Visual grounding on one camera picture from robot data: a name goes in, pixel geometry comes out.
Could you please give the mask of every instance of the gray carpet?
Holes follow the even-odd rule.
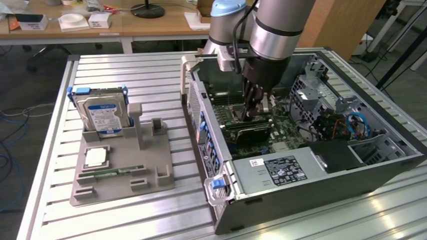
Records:
[[[379,32],[383,24],[385,20],[377,20],[369,32],[375,35]],[[385,37],[385,40],[389,39],[391,33],[395,32],[399,27],[401,25],[395,23]],[[378,67],[374,71],[374,74],[378,78],[385,75],[389,68],[399,58],[402,52],[411,44],[411,39],[414,39],[417,35],[417,33],[411,32],[398,45],[397,50],[387,54],[387,61],[382,61],[378,64]],[[199,46],[199,41],[187,41],[184,50],[195,50]],[[31,55],[39,49],[42,49],[42,46],[32,47],[32,52],[24,52],[20,46],[15,46],[7,55],[0,56],[2,110],[15,107],[27,108],[39,104],[51,103],[56,100],[67,56],[62,51],[55,50],[44,59],[42,59],[42,61],[38,62],[38,72],[28,73],[26,71],[26,61]],[[147,42],[136,44],[135,50],[136,52],[170,52],[175,50],[174,47],[174,42],[170,41]],[[102,50],[96,50],[94,44],[71,44],[67,45],[67,48],[74,54],[79,55],[122,53],[122,46],[119,43],[104,43]],[[426,50],[427,45],[423,44],[407,62],[413,62]],[[362,62],[362,60],[357,57],[353,57],[351,59],[355,62]],[[365,64],[373,68],[375,63],[377,61]],[[353,66],[363,75],[369,72],[363,65],[354,64]],[[425,112],[425,103],[427,102],[427,94],[425,94],[425,90],[427,89],[427,80],[423,77],[423,75],[427,76],[426,65],[423,65],[419,69],[419,73],[409,70],[387,90],[397,104],[419,121],[419,123],[427,127],[427,113]],[[46,107],[35,111],[34,114],[48,113],[51,110],[52,107]],[[26,118],[23,116],[14,118],[15,121],[23,121],[24,119]],[[23,217],[23,209],[26,207],[31,184],[36,172],[48,125],[50,116],[31,118],[28,120],[30,130],[27,135],[16,144],[10,146],[10,151],[20,165],[26,191],[23,199],[11,206],[10,211],[0,213],[0,239],[15,239],[18,235]],[[4,136],[11,133],[18,126],[18,124],[7,123],[6,121],[0,120],[0,137],[4,138]],[[0,169],[0,178],[4,176],[6,170],[6,168]],[[19,193],[20,183],[18,181],[16,173],[12,172],[7,180],[0,184],[0,208],[16,198]]]

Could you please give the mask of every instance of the circuit board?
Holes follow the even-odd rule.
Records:
[[[255,116],[251,122],[241,121],[243,109],[243,103],[214,105],[234,160],[298,149],[306,142],[281,102],[271,114]]]

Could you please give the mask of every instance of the metal worktable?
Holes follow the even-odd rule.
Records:
[[[331,51],[325,54],[427,144],[426,130],[402,118],[402,110]],[[180,57],[195,52],[71,56],[60,85],[19,239],[427,239],[427,164],[397,176],[375,192],[339,201],[226,235],[214,223],[195,163],[180,103]],[[330,84],[351,94],[334,73]],[[172,190],[72,207],[70,197],[83,122],[67,87],[130,88],[140,102],[142,122],[162,117],[172,152]]]

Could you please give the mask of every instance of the table leg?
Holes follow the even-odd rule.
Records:
[[[417,60],[417,62],[413,64],[411,66],[411,70],[417,71],[421,67],[421,65],[423,64],[423,62],[427,59],[427,51],[425,52],[425,54],[419,57],[419,59]]]
[[[395,39],[393,40],[393,43],[391,43],[391,45],[390,45],[390,47],[387,49],[389,52],[393,52],[395,50],[395,47],[398,46],[403,36],[407,34],[407,32],[410,31],[411,27],[415,24],[415,19],[423,13],[426,8],[427,8],[427,5],[422,6],[419,8],[419,10],[417,11],[417,13],[413,15],[413,17],[410,18],[410,20],[407,21],[407,24],[406,24],[405,28],[402,29],[402,31],[399,32],[399,35],[395,36]]]
[[[120,42],[122,42],[122,47],[123,47],[123,53],[124,54],[132,54],[132,37],[131,36],[123,36],[120,38]]]
[[[378,44],[381,43],[381,40],[383,39],[389,29],[391,28],[397,18],[399,17],[399,14],[402,13],[403,9],[406,8],[406,4],[405,2],[402,1],[399,3],[399,6],[397,8],[397,14],[393,15],[390,18],[389,18],[389,21],[386,22],[385,26],[382,27],[377,37],[374,38],[374,41],[373,43],[370,44],[369,48],[367,48],[367,52],[371,53],[375,49],[375,47],[378,46]]]

